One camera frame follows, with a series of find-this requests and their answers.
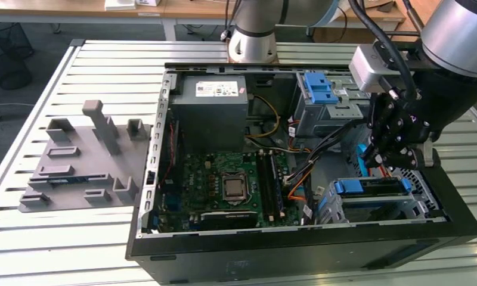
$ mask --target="trash bin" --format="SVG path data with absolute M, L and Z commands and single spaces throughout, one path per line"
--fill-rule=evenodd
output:
M 27 58 L 33 54 L 33 48 L 23 33 L 19 23 L 0 22 L 0 46 L 10 45 L 21 58 Z
M 10 43 L 0 40 L 0 87 L 10 90 L 27 85 L 31 81 L 31 74 L 23 61 L 13 49 L 3 50 L 2 46 Z

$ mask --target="white box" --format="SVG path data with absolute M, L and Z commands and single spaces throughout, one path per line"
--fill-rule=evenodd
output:
M 157 6 L 161 0 L 135 0 L 137 5 Z
M 134 0 L 105 0 L 103 10 L 133 10 L 135 9 Z

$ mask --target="yellow wire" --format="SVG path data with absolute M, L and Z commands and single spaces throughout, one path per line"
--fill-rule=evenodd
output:
M 278 128 L 278 114 L 277 114 L 277 110 L 275 108 L 273 108 L 271 104 L 266 101 L 265 98 L 262 98 L 261 96 L 258 95 L 254 95 L 254 97 L 259 98 L 261 101 L 269 106 L 269 108 L 271 109 L 273 113 L 275 114 L 275 124 L 273 126 L 273 129 L 267 132 L 267 133 L 263 133 L 263 134 L 255 134 L 255 135 L 246 135 L 245 137 L 246 138 L 258 138 L 258 137 L 265 137 L 265 136 L 269 136 L 273 132 L 277 131 L 277 128 Z

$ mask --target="blue plastic tab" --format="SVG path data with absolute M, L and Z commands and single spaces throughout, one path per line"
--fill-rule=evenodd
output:
M 335 192 L 338 194 L 343 193 L 343 188 L 342 188 L 339 182 L 334 182 L 334 188 L 335 188 Z
M 325 206 L 326 204 L 326 197 L 322 198 L 322 200 L 319 201 L 319 204 L 318 204 L 318 211 L 321 210 L 321 208 Z
M 401 179 L 401 184 L 403 185 L 406 192 L 411 192 L 411 184 L 406 178 Z
M 362 185 L 358 180 L 341 180 L 339 183 L 342 184 L 343 192 L 346 194 L 363 192 Z
M 341 180 L 334 182 L 335 191 L 338 194 L 355 194 L 363 192 L 362 185 L 358 180 Z
M 322 73 L 305 73 L 303 77 L 311 103 L 335 104 L 339 102 L 338 98 L 331 93 L 331 83 Z
M 358 144 L 357 145 L 357 162 L 358 162 L 358 170 L 359 170 L 359 173 L 361 173 L 362 177 L 369 176 L 367 168 L 365 167 L 365 163 L 363 163 L 363 160 L 362 160 L 362 157 L 361 157 L 361 155 L 363 154 L 365 149 L 366 149 L 365 144 Z

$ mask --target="sticker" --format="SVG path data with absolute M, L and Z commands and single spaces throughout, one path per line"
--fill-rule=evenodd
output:
M 195 97 L 237 97 L 237 82 L 198 82 Z
M 287 127 L 287 135 L 290 136 L 290 137 L 294 137 L 294 131 L 295 131 L 295 128 L 294 127 Z
M 346 95 L 346 90 L 345 89 L 334 89 L 334 95 Z
M 325 188 L 322 186 L 317 186 L 314 195 L 323 195 L 323 192 L 325 192 Z
M 138 16 L 159 17 L 158 13 L 137 13 Z
M 302 211 L 303 211 L 305 215 L 310 218 L 311 217 L 311 210 L 310 210 L 310 208 L 307 207 L 306 204 L 303 205 Z

